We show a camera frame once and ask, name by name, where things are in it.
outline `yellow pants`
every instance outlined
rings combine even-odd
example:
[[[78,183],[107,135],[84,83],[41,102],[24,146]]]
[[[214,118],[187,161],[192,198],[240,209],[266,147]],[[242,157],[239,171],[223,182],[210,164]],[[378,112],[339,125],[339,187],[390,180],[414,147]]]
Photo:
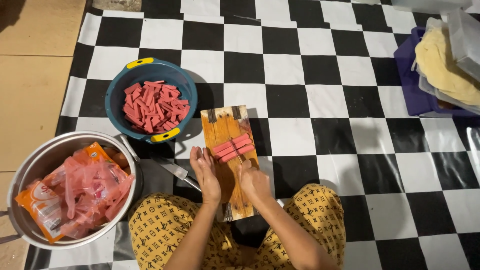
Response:
[[[343,265],[345,228],[340,198],[320,184],[307,184],[284,210]],[[164,193],[150,194],[130,212],[129,228],[133,253],[140,270],[163,269],[175,248],[192,225],[199,207],[190,200]],[[294,269],[282,243],[270,228],[258,248],[254,264],[242,265],[238,245],[230,226],[214,222],[205,247],[204,270]]]

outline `metal pot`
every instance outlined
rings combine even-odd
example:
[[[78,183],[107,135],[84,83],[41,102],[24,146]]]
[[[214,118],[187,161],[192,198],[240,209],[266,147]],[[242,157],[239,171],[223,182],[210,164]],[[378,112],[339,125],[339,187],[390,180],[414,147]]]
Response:
[[[28,243],[43,249],[69,249],[88,244],[110,231],[127,213],[132,201],[137,199],[142,192],[142,170],[140,169],[140,159],[129,145],[127,138],[121,135],[122,144],[119,140],[104,133],[94,131],[76,131],[57,136],[37,148],[18,168],[7,195],[7,211],[0,211],[0,215],[8,213],[13,227],[18,235],[11,235],[0,239],[0,244],[22,237]],[[127,158],[128,164],[136,179],[130,188],[125,205],[118,215],[109,223],[103,225],[98,230],[92,231],[88,236],[82,239],[72,239],[63,237],[59,241],[50,244],[44,237],[40,228],[37,226],[30,214],[15,201],[15,197],[26,186],[36,178],[43,178],[63,161],[71,156],[76,150],[84,148],[94,142],[102,146],[113,147],[122,152]]]

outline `beige floor tile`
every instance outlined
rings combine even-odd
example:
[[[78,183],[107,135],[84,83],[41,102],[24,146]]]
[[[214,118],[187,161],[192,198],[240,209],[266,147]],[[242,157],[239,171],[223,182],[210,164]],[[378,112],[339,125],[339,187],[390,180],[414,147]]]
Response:
[[[0,55],[73,55],[85,0],[2,1]]]
[[[0,184],[7,187],[12,179],[13,172],[0,172]],[[6,210],[8,188],[0,189],[0,210]],[[0,237],[17,234],[8,217],[0,218]],[[17,239],[0,245],[0,269],[23,270],[28,244],[23,239]]]
[[[0,56],[0,172],[53,138],[71,57]]]

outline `wooden cutting board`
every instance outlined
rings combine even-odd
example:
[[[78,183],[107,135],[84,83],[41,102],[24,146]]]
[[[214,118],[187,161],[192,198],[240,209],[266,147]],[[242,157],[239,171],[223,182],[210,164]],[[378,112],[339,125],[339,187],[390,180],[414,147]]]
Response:
[[[245,105],[203,110],[200,112],[204,129],[205,145],[212,153],[213,147],[248,133],[253,141],[250,119]],[[242,160],[250,160],[252,166],[258,167],[256,150],[240,155]],[[217,212],[218,221],[234,221],[258,214],[242,192],[239,184],[237,167],[238,158],[226,163],[215,163],[216,177],[222,189],[221,207]]]

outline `pot handle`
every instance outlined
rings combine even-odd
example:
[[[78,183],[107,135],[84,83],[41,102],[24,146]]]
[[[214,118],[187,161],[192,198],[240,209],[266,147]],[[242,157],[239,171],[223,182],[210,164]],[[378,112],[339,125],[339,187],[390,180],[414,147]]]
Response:
[[[0,217],[3,217],[5,215],[8,215],[8,211],[0,211]],[[0,244],[16,240],[20,237],[21,236],[19,234],[13,234],[13,235],[9,235],[9,236],[0,237]]]
[[[137,162],[140,162],[140,158],[137,156],[137,153],[135,153],[135,151],[133,150],[132,146],[131,146],[130,143],[128,142],[127,136],[125,136],[124,134],[121,134],[121,135],[120,135],[120,139],[122,140],[123,145],[127,148],[127,150],[130,152],[130,154],[133,156],[133,158],[134,158]]]

